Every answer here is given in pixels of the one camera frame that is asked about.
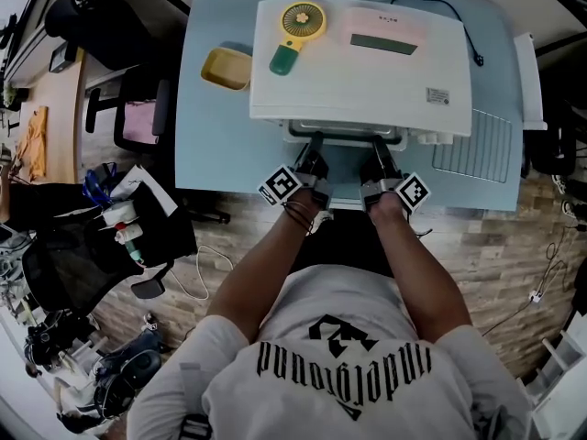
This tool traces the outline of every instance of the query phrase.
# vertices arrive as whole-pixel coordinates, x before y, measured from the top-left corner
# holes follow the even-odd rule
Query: green fan handle
[[[287,75],[294,66],[297,54],[299,54],[297,50],[280,45],[271,59],[269,70],[277,75]]]

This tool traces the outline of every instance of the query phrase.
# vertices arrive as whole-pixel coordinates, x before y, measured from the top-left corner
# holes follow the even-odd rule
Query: fan head
[[[283,30],[291,37],[314,39],[326,29],[326,15],[322,8],[311,2],[297,2],[288,6],[282,15]]]

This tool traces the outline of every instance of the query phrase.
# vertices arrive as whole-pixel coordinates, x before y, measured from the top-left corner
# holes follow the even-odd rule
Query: light blue desk
[[[231,93],[200,77],[216,46],[252,48],[260,0],[194,0],[183,47],[177,105],[176,185],[185,189],[254,193],[281,163],[293,164],[300,144],[282,140],[282,131],[249,118],[249,93]],[[427,205],[514,210],[522,161],[522,94],[515,47],[499,8],[485,0],[448,0],[459,11],[485,65],[471,60],[473,108],[513,125],[506,182],[491,182],[432,168],[433,147],[410,139],[393,156],[403,172],[416,171],[432,189]],[[403,1],[448,17],[442,4]],[[359,203],[359,168],[366,148],[327,146],[328,180],[334,198]]]

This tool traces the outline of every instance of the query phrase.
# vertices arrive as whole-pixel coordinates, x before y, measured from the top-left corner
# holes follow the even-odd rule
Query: yellow tray
[[[202,67],[202,78],[232,91],[249,87],[252,57],[228,48],[210,50]]]

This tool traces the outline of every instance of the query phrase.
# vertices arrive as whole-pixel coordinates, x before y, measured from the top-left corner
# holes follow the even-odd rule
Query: printer display screen
[[[390,52],[397,52],[398,54],[405,55],[412,55],[417,49],[417,46],[399,40],[376,38],[374,36],[365,36],[362,34],[353,34],[350,37],[350,44],[352,46],[388,50]]]

